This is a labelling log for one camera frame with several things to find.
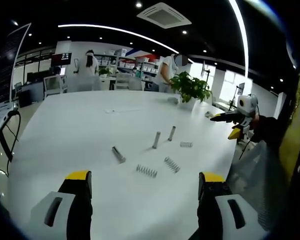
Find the led strip light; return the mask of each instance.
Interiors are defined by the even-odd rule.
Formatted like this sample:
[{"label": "led strip light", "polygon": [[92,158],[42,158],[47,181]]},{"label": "led strip light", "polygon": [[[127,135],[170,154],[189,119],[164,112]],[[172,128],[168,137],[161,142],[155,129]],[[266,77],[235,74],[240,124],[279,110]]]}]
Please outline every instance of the led strip light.
[{"label": "led strip light", "polygon": [[120,29],[120,28],[116,28],[116,27],[111,27],[111,26],[102,26],[102,25],[94,25],[94,24],[64,24],[64,25],[58,25],[58,28],[70,28],[70,27],[90,27],[90,28],[100,28],[100,29],[109,29],[109,30],[115,30],[115,31],[119,31],[119,32],[123,32],[123,33],[126,33],[126,34],[131,34],[131,35],[135,35],[137,37],[140,37],[140,38],[143,38],[143,39],[146,39],[146,40],[149,40],[155,44],[159,44],[161,45],[162,47],[165,47],[166,49],[169,49],[171,50],[172,52],[176,53],[176,54],[179,54],[179,52],[159,41],[156,41],[152,38],[149,38],[147,36],[143,36],[141,34],[138,34],[138,33],[135,33],[135,32],[132,32],[132,31],[127,31],[127,30],[123,30],[123,29]]},{"label": "led strip light", "polygon": [[244,76],[248,78],[248,70],[249,70],[249,51],[248,51],[248,38],[247,38],[247,32],[244,24],[244,19],[242,18],[240,9],[238,7],[238,4],[236,0],[229,0],[229,3],[231,4],[231,7],[234,11],[235,17],[239,23],[242,42],[243,42],[243,50],[244,50]]}]

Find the metal cylinder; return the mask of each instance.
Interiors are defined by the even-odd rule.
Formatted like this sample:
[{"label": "metal cylinder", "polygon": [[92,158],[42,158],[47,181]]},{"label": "metal cylinder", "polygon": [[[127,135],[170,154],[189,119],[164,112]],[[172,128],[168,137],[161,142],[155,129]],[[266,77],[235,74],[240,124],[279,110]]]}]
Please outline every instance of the metal cylinder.
[{"label": "metal cylinder", "polygon": [[172,129],[171,129],[171,132],[170,132],[170,136],[168,138],[168,140],[171,142],[172,141],[172,137],[174,136],[175,134],[175,130],[176,130],[176,127],[173,126]]},{"label": "metal cylinder", "polygon": [[119,150],[115,146],[112,147],[112,152],[114,153],[114,155],[116,156],[116,158],[119,160],[119,162],[121,164],[126,161],[126,158],[121,155],[121,153],[119,152]]},{"label": "metal cylinder", "polygon": [[159,132],[159,131],[156,132],[154,143],[153,143],[153,146],[152,146],[153,149],[156,149],[157,146],[158,146],[160,134],[161,134],[161,132]]}]

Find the ceiling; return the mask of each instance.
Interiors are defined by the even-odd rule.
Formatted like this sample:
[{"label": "ceiling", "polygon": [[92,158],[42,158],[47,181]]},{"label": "ceiling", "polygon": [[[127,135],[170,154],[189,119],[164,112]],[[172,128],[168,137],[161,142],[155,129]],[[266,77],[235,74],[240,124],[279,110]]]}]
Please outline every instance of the ceiling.
[{"label": "ceiling", "polygon": [[[5,36],[17,28],[11,22],[15,20],[19,26],[32,23],[29,30],[32,36],[26,36],[21,52],[55,46],[57,41],[67,40],[67,36],[70,36],[72,41],[112,43],[147,52],[155,49],[155,53],[160,56],[172,53],[158,44],[123,32],[92,27],[58,28],[60,24],[97,24],[144,35],[185,55],[207,56],[244,66],[241,33],[228,0],[204,0],[200,6],[197,5],[197,1],[165,0],[166,4],[192,22],[190,25],[169,29],[163,29],[136,17],[138,13],[159,1],[141,0],[141,2],[142,8],[135,7],[135,0],[43,0],[36,1],[35,6],[23,0],[9,3],[9,6],[4,7],[5,11],[0,12],[0,45]],[[296,75],[287,54],[284,34],[245,1],[237,0],[237,2],[247,32],[249,68],[262,76],[249,75],[249,77],[267,89],[274,86],[275,92],[284,91],[289,88],[289,81]],[[284,3],[278,4],[275,0],[268,2],[284,19],[293,17],[287,13]],[[222,64],[218,64],[218,68],[244,72]]]}]

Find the floor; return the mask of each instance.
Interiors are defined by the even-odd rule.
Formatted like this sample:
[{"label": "floor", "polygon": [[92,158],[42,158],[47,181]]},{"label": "floor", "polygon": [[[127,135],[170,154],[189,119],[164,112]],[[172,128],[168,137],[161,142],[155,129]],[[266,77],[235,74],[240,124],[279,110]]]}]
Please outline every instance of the floor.
[{"label": "floor", "polygon": [[[20,115],[21,115],[21,122],[20,122],[20,130],[18,134],[18,139],[22,135],[23,131],[25,130],[28,122],[30,121],[33,114],[36,112],[38,107],[41,103],[34,103],[30,106],[26,106],[19,109]],[[9,123],[7,124],[8,127],[11,129],[11,131],[16,134],[19,124],[19,116],[13,116]],[[3,129],[3,134],[6,139],[8,147],[11,149],[13,146],[13,143],[15,141],[14,135],[10,132],[9,128],[5,127]],[[3,147],[0,143],[0,200],[1,203],[6,207],[7,206],[7,199],[8,199],[8,178],[4,172],[7,172],[7,163],[8,163],[8,157],[6,156]]]}]

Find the white pot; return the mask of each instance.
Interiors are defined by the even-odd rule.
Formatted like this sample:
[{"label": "white pot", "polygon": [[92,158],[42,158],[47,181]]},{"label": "white pot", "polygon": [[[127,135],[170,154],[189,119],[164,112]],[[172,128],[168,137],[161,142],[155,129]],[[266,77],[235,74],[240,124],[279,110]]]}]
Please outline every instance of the white pot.
[{"label": "white pot", "polygon": [[196,104],[197,99],[191,97],[190,101],[188,102],[182,102],[182,97],[180,96],[180,104],[179,107],[181,109],[186,109],[186,110],[190,110],[192,111],[192,109],[194,109],[194,106]]}]

